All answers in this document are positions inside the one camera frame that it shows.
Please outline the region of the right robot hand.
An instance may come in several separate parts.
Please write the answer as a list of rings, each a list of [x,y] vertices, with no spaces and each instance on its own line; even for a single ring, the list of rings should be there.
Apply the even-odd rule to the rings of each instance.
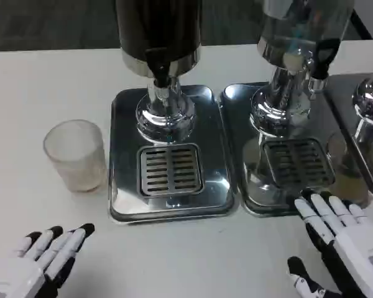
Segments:
[[[300,297],[373,297],[373,222],[352,202],[330,192],[306,189],[294,200],[307,234],[321,255],[338,291],[324,288],[308,274],[303,261],[287,260]]]

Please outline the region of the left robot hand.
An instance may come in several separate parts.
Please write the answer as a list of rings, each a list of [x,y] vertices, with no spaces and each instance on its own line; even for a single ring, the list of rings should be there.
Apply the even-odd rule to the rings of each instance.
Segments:
[[[0,258],[0,297],[57,297],[68,279],[93,223],[69,231],[54,226],[26,235],[7,258]]]

